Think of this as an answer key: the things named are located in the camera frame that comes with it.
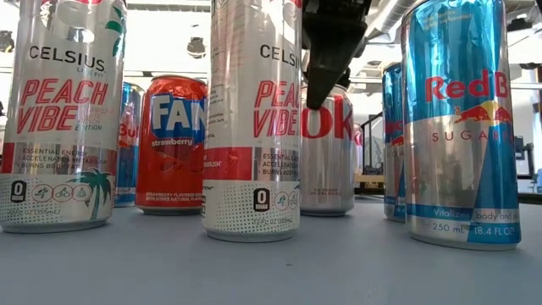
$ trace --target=celsius can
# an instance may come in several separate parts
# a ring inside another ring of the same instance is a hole
[[[335,85],[319,110],[301,90],[301,214],[342,216],[354,208],[352,104],[348,77]]]
[[[280,241],[299,226],[301,1],[213,1],[203,226]]]
[[[114,201],[126,6],[20,2],[0,178],[7,232],[105,224]]]
[[[143,99],[135,205],[145,214],[199,214],[207,86],[192,78],[152,79]]]
[[[405,222],[405,173],[403,168],[403,105],[401,63],[384,69],[384,213],[389,220]]]
[[[513,249],[521,232],[503,2],[427,1],[401,30],[412,237]]]
[[[124,83],[120,104],[119,152],[117,159],[117,189],[115,207],[130,207],[136,200],[137,163],[139,156],[139,127],[143,89]]]

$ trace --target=can label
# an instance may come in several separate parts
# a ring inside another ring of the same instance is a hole
[[[125,16],[120,1],[21,3],[0,179],[3,225],[111,215]]]
[[[307,90],[301,92],[306,97]],[[319,110],[301,111],[301,210],[332,214],[354,207],[352,105],[334,87]]]
[[[213,1],[207,230],[299,226],[301,2]]]
[[[504,16],[502,1],[440,1],[403,22],[406,211],[419,236],[521,241]]]
[[[150,115],[144,116],[141,127],[144,134],[136,204],[156,208],[200,207],[207,99],[151,92],[152,85],[143,110]]]
[[[403,105],[401,66],[395,64],[382,77],[384,107],[384,213],[392,219],[405,219],[405,173],[403,144]]]
[[[136,200],[142,92],[143,90],[135,85],[124,84],[120,108],[115,206],[125,206]]]

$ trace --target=energy drink can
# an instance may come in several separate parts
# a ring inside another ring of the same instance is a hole
[[[301,89],[305,102],[307,88]],[[342,216],[354,208],[352,104],[335,85],[319,110],[301,111],[301,214]]]
[[[136,200],[137,164],[139,157],[139,128],[143,89],[124,83],[120,104],[119,152],[117,159],[117,188],[115,207],[131,207]]]
[[[20,2],[3,230],[82,230],[111,216],[125,18],[119,0]]]
[[[384,108],[384,213],[389,220],[405,222],[405,173],[403,152],[403,105],[401,63],[384,69],[382,76]]]
[[[521,232],[504,3],[427,1],[401,30],[412,237],[513,249]]]
[[[145,214],[199,214],[207,86],[188,77],[152,79],[143,99],[135,205]]]
[[[299,226],[301,1],[213,1],[203,226],[264,242]]]

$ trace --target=beverage can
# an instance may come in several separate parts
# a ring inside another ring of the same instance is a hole
[[[20,2],[3,230],[81,230],[111,216],[125,25],[124,1]]]
[[[117,158],[117,188],[115,207],[130,207],[136,201],[137,165],[139,157],[139,128],[143,89],[123,84],[120,104],[119,151]]]
[[[521,241],[501,0],[431,0],[407,14],[406,221],[412,237],[478,250]]]
[[[152,79],[143,99],[135,205],[145,214],[199,214],[207,86],[177,75]]]
[[[301,1],[213,1],[203,226],[280,241],[299,226]]]
[[[384,109],[384,214],[405,222],[405,173],[401,63],[391,64],[382,75]]]
[[[319,110],[301,89],[301,214],[342,216],[354,208],[352,104],[335,85]]]

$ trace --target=can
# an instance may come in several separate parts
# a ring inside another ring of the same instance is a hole
[[[137,165],[139,157],[139,129],[143,89],[138,85],[123,84],[120,104],[119,152],[117,158],[117,188],[115,207],[131,207],[136,201]]]
[[[403,105],[401,63],[391,64],[382,74],[384,108],[384,214],[405,222],[405,173],[403,151]]]
[[[111,216],[126,6],[20,3],[0,178],[4,231],[104,225]]]
[[[521,232],[503,1],[427,1],[401,31],[411,236],[513,249]]]
[[[343,216],[354,208],[352,104],[335,85],[319,110],[301,89],[301,214]]]
[[[145,214],[199,214],[207,86],[184,76],[152,79],[143,99],[135,205]]]
[[[213,1],[203,226],[265,242],[299,226],[301,1]]]

